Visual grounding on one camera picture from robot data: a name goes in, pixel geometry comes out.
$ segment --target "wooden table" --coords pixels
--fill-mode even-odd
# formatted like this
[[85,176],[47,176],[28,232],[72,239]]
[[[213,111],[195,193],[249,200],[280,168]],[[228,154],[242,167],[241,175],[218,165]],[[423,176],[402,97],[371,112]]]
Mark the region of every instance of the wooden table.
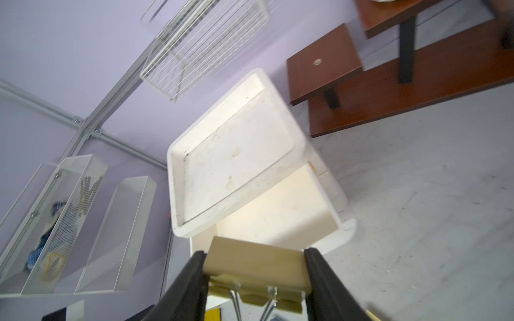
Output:
[[504,23],[490,20],[416,51],[416,79],[395,81],[398,59],[335,87],[341,107],[309,99],[310,135],[317,137],[514,81],[514,49],[499,39]]
[[514,0],[482,0],[482,2],[496,16],[511,15],[514,13]]
[[329,107],[337,108],[334,86],[360,73],[359,54],[342,24],[287,60],[291,104],[323,93]]
[[386,3],[378,3],[372,0],[354,1],[368,38],[398,24],[400,25],[398,81],[400,84],[412,82],[416,15],[441,0],[398,0]]

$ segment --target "white plastic tray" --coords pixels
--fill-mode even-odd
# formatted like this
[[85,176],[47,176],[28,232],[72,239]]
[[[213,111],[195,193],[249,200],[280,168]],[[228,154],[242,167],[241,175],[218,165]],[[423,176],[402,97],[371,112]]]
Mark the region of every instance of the white plastic tray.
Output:
[[168,150],[174,233],[200,233],[307,162],[326,171],[266,73],[253,70]]

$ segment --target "wire mesh shelf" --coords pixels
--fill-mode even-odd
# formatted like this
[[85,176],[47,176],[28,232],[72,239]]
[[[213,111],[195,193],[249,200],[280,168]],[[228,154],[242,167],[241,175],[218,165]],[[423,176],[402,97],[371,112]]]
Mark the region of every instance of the wire mesh shelf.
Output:
[[156,187],[148,176],[126,178],[116,186],[75,293],[129,289]]
[[269,20],[264,0],[188,0],[158,34],[140,76],[176,101]]
[[94,155],[40,166],[0,225],[18,226],[2,241],[0,297],[53,293],[106,171]]

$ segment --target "wooden stool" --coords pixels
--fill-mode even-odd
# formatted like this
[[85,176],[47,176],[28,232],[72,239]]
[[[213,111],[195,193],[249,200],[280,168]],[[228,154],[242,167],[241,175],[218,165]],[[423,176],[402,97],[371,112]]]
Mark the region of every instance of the wooden stool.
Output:
[[334,86],[362,73],[362,63],[345,24],[287,60],[291,104],[323,93],[330,108],[339,107]]

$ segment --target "brown wooden tabletop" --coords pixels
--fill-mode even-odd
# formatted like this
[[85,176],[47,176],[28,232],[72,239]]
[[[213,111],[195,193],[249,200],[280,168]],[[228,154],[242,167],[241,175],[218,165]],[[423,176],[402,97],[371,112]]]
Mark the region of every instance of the brown wooden tabletop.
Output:
[[354,1],[366,36],[371,38],[417,15],[441,0],[397,0],[382,3],[372,0]]
[[359,73],[359,54],[342,24],[287,60],[290,101],[299,104]]
[[514,0],[486,0],[496,15],[514,13]]

